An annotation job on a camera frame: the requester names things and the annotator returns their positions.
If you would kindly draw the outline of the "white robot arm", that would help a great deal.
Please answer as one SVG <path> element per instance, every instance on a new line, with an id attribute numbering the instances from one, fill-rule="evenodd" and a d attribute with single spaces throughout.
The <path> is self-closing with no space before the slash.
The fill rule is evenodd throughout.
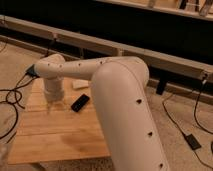
<path id="1" fill-rule="evenodd" d="M 65 61 L 59 54 L 37 61 L 48 99 L 63 97 L 62 79 L 88 80 L 98 121 L 116 171 L 171 171 L 147 102 L 146 63 L 134 56 Z"/>

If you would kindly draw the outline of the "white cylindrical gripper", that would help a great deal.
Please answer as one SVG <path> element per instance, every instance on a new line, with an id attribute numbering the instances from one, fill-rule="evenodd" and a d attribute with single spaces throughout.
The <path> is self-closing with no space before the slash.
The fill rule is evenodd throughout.
<path id="1" fill-rule="evenodd" d="M 60 101 L 64 97 L 61 78 L 44 79 L 44 95 L 48 102 Z"/>

